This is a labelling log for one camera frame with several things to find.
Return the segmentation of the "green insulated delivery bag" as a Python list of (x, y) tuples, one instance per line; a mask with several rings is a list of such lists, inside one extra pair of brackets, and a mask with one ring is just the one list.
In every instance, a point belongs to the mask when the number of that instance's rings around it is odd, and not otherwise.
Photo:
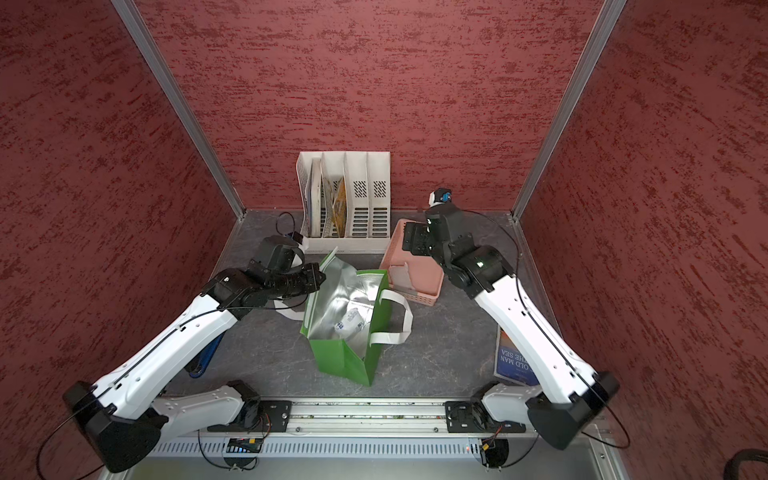
[(369, 387), (382, 348), (405, 343), (413, 326), (406, 298), (389, 288), (384, 270), (358, 270), (332, 251), (319, 264), (326, 275), (301, 305), (277, 300), (281, 314), (301, 323), (320, 372)]

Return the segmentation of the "white plain ice pack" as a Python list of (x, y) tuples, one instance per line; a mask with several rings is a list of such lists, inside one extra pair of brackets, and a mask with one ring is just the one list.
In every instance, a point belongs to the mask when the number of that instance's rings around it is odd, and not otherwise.
[(390, 265), (388, 268), (391, 288), (398, 291), (413, 291), (409, 265), (404, 262), (401, 265)]

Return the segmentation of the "white printed ice pack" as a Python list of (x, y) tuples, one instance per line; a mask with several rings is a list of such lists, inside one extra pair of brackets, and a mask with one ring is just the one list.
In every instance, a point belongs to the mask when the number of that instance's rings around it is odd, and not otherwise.
[(339, 338), (348, 339), (360, 333), (366, 325), (366, 320), (358, 308), (349, 309), (334, 325), (334, 331)]

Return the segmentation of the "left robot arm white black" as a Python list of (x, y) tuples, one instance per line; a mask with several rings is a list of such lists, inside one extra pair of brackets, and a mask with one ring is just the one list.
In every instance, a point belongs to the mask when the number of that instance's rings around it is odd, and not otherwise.
[(201, 394), (162, 398), (170, 381), (223, 333), (257, 311), (296, 312), (326, 276), (305, 259), (298, 232), (262, 240), (244, 269), (224, 269), (190, 305), (123, 365), (63, 399), (78, 430), (111, 473), (131, 469), (156, 445), (211, 426), (269, 431), (260, 395), (236, 380)]

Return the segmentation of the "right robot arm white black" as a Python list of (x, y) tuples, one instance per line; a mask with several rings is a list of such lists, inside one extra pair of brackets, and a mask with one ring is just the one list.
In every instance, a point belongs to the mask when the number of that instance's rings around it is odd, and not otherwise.
[(529, 425), (564, 450), (618, 393), (616, 377), (583, 360), (538, 310), (516, 267), (497, 248), (475, 243), (456, 205), (434, 204), (424, 222), (406, 222), (402, 247), (433, 259), (499, 325), (536, 376), (535, 387), (488, 389), (481, 403), (492, 419)]

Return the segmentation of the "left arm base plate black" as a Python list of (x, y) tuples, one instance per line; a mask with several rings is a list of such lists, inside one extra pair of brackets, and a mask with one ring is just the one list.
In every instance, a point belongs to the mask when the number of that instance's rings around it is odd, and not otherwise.
[(289, 400), (249, 401), (229, 424), (206, 427), (206, 432), (285, 433), (293, 403)]

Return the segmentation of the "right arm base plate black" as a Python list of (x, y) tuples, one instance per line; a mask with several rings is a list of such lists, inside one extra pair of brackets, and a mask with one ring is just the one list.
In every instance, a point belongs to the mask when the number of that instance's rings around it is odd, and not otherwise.
[(479, 401), (447, 401), (444, 403), (449, 433), (525, 433), (526, 426), (510, 421), (493, 420)]

